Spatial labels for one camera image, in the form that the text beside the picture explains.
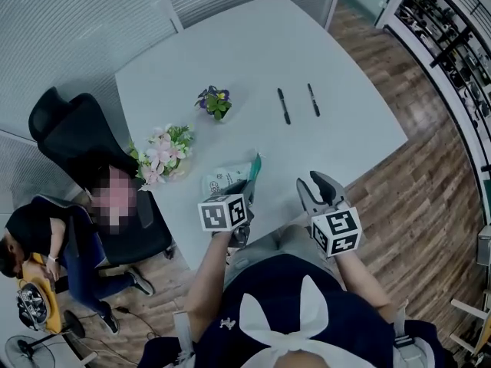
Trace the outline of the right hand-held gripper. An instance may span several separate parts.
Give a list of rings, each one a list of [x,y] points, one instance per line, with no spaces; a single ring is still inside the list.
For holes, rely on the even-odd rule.
[[[296,189],[303,209],[311,218],[309,234],[324,258],[356,250],[362,227],[358,211],[346,200],[344,187],[322,172],[311,171],[310,177],[319,188],[319,202],[302,179]]]

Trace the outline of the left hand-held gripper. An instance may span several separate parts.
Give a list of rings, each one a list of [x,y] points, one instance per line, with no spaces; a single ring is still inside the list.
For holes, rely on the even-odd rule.
[[[254,191],[255,180],[247,183],[241,180],[199,203],[203,231],[211,232],[212,236],[219,232],[231,232],[229,247],[244,248],[254,219],[250,209],[254,202]]]

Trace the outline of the green patterned pencil pouch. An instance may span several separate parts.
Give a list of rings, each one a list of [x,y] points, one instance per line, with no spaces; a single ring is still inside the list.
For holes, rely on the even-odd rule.
[[[225,191],[239,182],[255,181],[262,168],[262,157],[256,153],[249,161],[228,163],[205,174],[202,178],[202,192],[205,198]]]

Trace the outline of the black pen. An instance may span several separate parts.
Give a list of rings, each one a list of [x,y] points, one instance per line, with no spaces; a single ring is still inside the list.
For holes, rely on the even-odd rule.
[[[320,117],[320,110],[318,108],[318,104],[317,104],[317,101],[315,99],[315,95],[314,95],[313,89],[311,87],[311,84],[308,83],[307,86],[308,86],[308,92],[309,92],[309,95],[311,98],[311,103],[312,103],[312,106],[313,106],[314,111],[315,111],[315,116]]]
[[[289,116],[289,113],[288,113],[288,110],[287,110],[287,107],[286,107],[286,104],[285,104],[285,97],[284,97],[284,94],[282,92],[282,89],[281,88],[278,88],[277,89],[277,92],[278,92],[279,100],[280,100],[281,105],[282,105],[283,116],[285,118],[285,122],[288,125],[290,125],[291,124],[291,120],[290,120],[290,116]]]

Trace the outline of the person's right forearm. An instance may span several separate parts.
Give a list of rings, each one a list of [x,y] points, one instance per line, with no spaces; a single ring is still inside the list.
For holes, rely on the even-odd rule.
[[[378,310],[391,306],[387,293],[354,251],[341,253],[334,259],[348,291],[362,297]]]

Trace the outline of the person's left forearm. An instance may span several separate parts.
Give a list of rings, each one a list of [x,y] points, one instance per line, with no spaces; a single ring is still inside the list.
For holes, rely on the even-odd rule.
[[[194,343],[199,342],[219,313],[231,236],[231,232],[219,232],[212,237],[186,297],[184,310]]]

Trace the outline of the pink flowers in cream pot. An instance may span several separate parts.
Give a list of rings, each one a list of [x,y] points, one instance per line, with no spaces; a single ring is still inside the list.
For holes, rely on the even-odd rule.
[[[141,180],[139,188],[152,192],[166,182],[183,179],[189,172],[193,154],[193,127],[168,124],[157,127],[146,138],[145,146],[130,141],[130,156],[137,161],[135,176]]]

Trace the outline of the small purple flower plant pot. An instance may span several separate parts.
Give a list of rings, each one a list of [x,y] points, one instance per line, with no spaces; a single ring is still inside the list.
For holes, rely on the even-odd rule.
[[[232,107],[230,92],[210,85],[198,95],[195,106],[206,111],[216,121],[221,121]]]

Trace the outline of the pink paper bag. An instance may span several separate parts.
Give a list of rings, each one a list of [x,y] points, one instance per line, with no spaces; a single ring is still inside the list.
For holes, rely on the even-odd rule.
[[[137,215],[137,191],[130,176],[113,166],[102,169],[91,191],[91,207],[104,233],[124,232]]]

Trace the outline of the person's navy top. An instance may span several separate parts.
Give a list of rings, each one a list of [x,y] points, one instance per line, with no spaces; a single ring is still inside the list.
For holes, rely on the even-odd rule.
[[[434,325],[404,316],[387,321],[365,299],[342,287],[320,292],[328,306],[329,324],[313,339],[341,348],[347,361],[328,365],[319,356],[298,351],[280,357],[273,368],[445,368],[446,352]],[[300,293],[301,289],[296,296],[253,297],[270,328],[289,334],[300,330]],[[177,335],[147,342],[138,368],[241,368],[267,347],[239,327],[243,296],[227,299],[223,292],[219,313],[198,343],[190,339],[186,315],[178,314]]]

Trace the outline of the white hair bow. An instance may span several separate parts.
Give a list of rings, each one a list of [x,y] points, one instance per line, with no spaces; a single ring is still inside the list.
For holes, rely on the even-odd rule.
[[[321,357],[326,364],[342,365],[344,351],[329,343],[314,340],[329,324],[328,306],[311,277],[302,280],[300,293],[300,330],[288,334],[270,328],[260,303],[245,294],[239,310],[239,327],[248,337],[267,347],[249,358],[241,368],[273,368],[289,352],[304,351]]]

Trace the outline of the black round stand base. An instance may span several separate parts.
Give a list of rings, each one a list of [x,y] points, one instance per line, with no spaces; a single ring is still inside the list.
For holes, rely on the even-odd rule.
[[[64,327],[62,331],[64,333],[72,333],[78,338],[85,338],[85,329],[82,323],[79,321],[77,316],[71,311],[66,310],[63,313],[64,316]]]

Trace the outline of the yellow round table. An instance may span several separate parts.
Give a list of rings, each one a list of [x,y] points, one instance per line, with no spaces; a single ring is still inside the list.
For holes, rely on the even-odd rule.
[[[54,283],[50,278],[46,278],[45,276],[41,276],[36,273],[32,273],[30,270],[26,268],[26,264],[24,264],[23,278],[17,280],[18,290],[24,283],[28,283],[28,282],[36,283],[38,286],[42,288],[43,292],[45,292],[48,298],[51,308],[50,317],[47,319],[43,327],[38,328],[37,330],[29,327],[28,328],[35,331],[44,331],[50,334],[59,334],[62,331],[62,319],[61,319],[61,312],[58,303],[56,301],[56,294],[54,292]]]

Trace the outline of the grey round basket of gear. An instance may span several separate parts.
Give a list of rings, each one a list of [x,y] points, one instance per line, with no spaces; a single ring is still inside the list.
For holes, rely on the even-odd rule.
[[[18,290],[18,312],[21,322],[27,327],[37,330],[50,317],[51,308],[42,288],[36,283],[24,283]]]

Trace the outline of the black floor fan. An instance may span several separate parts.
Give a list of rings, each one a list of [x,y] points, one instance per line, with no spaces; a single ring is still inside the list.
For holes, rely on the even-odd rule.
[[[14,368],[55,368],[52,352],[32,337],[10,337],[5,343],[5,354]]]

